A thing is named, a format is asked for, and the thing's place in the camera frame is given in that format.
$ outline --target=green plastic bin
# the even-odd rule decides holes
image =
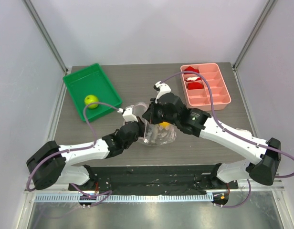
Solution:
[[[63,81],[82,121],[85,121],[83,114],[84,99],[89,94],[97,96],[100,102],[117,108],[122,104],[122,99],[97,63],[65,76]],[[112,111],[114,111],[113,108],[100,104],[95,109],[87,108],[86,117],[89,122],[92,122]]]

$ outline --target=apple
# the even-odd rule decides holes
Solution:
[[[90,94],[88,95],[85,99],[84,99],[84,104],[85,105],[88,105],[90,103],[95,103],[95,102],[99,102],[99,99],[93,95],[93,94]],[[96,107],[98,107],[99,104],[92,104],[92,105],[89,105],[88,108],[89,109],[95,109]]]

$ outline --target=clear plastic bag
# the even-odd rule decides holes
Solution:
[[[139,117],[142,117],[143,113],[147,110],[147,105],[143,102],[132,105],[132,107],[133,114]],[[144,137],[138,139],[139,143],[147,146],[159,146],[175,141],[176,130],[173,125],[169,123],[153,125],[143,118],[142,121],[145,123],[145,132]]]

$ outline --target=gray wood tabletop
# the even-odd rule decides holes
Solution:
[[[148,104],[150,98],[156,96],[153,85],[173,73],[179,72],[181,65],[183,63],[106,65],[102,68],[121,96],[122,107],[125,108],[137,102]],[[218,63],[218,65],[231,95],[231,103],[224,110],[217,111],[217,116],[229,126],[251,131],[231,64],[227,62]],[[73,67],[72,72],[83,67]],[[172,92],[185,102],[180,77],[170,79],[166,83]],[[114,132],[122,124],[123,118],[117,112],[112,112],[92,122],[99,137]],[[64,98],[55,140],[59,145],[75,145],[93,141],[89,127],[81,121],[68,92]],[[119,156],[105,160],[91,160],[85,164],[90,166],[210,165],[242,159],[243,157],[239,154],[215,142],[185,135],[177,130],[177,137],[173,143],[162,146],[145,146],[133,143],[128,150]]]

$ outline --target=wall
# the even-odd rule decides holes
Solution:
[[[0,229],[15,228],[26,160],[44,144],[63,72],[20,0],[0,0]]]
[[[32,0],[67,66],[234,62],[267,0]]]
[[[278,1],[239,67],[258,136],[271,136],[294,155],[294,0]],[[281,174],[294,171],[282,158]],[[294,177],[283,180],[294,213]]]

